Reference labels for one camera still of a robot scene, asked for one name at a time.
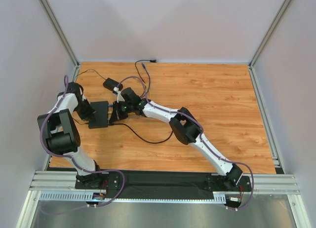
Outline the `black network switch box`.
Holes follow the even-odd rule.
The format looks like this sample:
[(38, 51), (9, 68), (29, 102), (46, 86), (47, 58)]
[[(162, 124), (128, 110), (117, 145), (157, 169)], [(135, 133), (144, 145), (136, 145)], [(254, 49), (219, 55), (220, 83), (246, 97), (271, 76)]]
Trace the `black network switch box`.
[(108, 110), (109, 102), (91, 102), (92, 108), (95, 110), (94, 118), (89, 121), (89, 129), (106, 128), (108, 127)]

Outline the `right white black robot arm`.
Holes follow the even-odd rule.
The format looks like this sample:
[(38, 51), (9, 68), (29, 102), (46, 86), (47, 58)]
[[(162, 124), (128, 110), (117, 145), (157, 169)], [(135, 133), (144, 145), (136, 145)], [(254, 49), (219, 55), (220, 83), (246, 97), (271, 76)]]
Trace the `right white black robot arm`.
[(187, 108), (177, 110), (163, 107), (146, 97), (140, 98), (130, 87), (123, 90), (114, 87), (113, 92), (117, 100), (113, 102), (114, 112), (110, 123), (126, 119), (130, 113), (165, 122), (180, 143), (198, 150), (232, 186), (239, 184), (243, 171), (213, 146)]

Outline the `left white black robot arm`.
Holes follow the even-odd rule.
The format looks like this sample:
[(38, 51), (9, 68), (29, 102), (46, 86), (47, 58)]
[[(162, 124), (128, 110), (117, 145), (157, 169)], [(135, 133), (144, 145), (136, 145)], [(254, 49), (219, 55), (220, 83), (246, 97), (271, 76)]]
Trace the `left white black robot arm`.
[(83, 87), (75, 82), (65, 84), (64, 92), (57, 96), (57, 103), (46, 114), (38, 116), (40, 142), (51, 156), (64, 158), (77, 171), (76, 179), (86, 188), (97, 189), (102, 184), (100, 167), (80, 147), (79, 131), (73, 120), (76, 112), (81, 120), (95, 120), (95, 109), (83, 93)]

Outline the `black power adapter brick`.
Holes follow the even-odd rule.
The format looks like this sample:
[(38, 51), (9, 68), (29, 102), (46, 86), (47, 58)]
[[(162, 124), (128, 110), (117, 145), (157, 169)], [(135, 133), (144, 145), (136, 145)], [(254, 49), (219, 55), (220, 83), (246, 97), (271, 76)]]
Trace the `black power adapter brick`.
[(119, 83), (111, 78), (107, 78), (103, 82), (103, 87), (107, 90), (113, 91), (115, 87), (117, 87)]

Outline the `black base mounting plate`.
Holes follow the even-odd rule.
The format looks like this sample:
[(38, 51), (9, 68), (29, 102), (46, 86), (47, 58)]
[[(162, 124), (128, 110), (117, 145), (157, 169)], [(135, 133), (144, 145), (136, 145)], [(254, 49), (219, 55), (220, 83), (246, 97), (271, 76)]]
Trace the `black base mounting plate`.
[(251, 179), (242, 176), (234, 185), (226, 176), (213, 173), (162, 172), (162, 171), (117, 171), (91, 174), (80, 178), (76, 176), (75, 188), (81, 190), (105, 189), (119, 190), (122, 183), (128, 186), (155, 187), (195, 187), (208, 191), (251, 191)]

